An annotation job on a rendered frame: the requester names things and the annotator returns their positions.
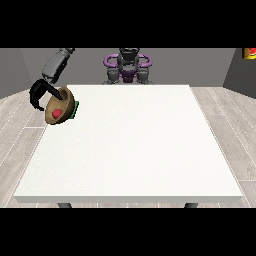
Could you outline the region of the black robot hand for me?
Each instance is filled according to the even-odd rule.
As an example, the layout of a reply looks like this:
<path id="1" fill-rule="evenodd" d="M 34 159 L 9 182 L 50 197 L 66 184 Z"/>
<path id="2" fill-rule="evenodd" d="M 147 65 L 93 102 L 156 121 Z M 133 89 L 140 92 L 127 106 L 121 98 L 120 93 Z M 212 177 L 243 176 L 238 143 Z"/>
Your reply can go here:
<path id="1" fill-rule="evenodd" d="M 44 96 L 46 92 L 51 93 L 59 100 L 62 99 L 60 92 L 56 88 L 54 88 L 44 79 L 39 79 L 32 85 L 29 91 L 30 103 L 35 109 L 40 111 L 44 110 L 44 108 L 39 105 L 39 100 Z"/>

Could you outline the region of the brown wooden bowl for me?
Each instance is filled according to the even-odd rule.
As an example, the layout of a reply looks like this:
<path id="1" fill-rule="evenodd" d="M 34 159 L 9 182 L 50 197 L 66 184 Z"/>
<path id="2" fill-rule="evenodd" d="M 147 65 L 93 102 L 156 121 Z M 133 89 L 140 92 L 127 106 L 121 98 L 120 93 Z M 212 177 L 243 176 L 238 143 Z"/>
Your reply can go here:
<path id="1" fill-rule="evenodd" d="M 55 96 L 52 96 L 45 109 L 45 121 L 50 125 L 61 124 L 68 120 L 75 108 L 75 99 L 72 92 L 67 87 L 61 87 L 58 91 L 62 99 L 59 100 Z M 57 118 L 53 117 L 55 110 L 61 111 L 61 114 Z"/>

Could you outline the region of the green square pad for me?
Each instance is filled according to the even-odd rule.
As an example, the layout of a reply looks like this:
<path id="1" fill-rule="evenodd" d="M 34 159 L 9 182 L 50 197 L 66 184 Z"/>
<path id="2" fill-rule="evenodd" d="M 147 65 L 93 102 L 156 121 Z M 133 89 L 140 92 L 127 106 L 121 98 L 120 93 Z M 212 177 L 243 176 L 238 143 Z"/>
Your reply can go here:
<path id="1" fill-rule="evenodd" d="M 79 106 L 79 101 L 75 101 L 74 110 L 73 110 L 72 115 L 70 116 L 70 119 L 74 119 L 75 118 L 78 106 Z"/>

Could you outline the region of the yellow cup with melon print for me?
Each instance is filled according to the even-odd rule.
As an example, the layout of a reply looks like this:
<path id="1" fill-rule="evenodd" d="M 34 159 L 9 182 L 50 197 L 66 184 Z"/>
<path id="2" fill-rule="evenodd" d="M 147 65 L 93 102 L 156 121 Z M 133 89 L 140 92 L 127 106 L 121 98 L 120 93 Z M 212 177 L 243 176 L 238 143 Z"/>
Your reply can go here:
<path id="1" fill-rule="evenodd" d="M 245 60 L 256 59 L 256 48 L 244 48 L 243 49 L 243 58 Z"/>

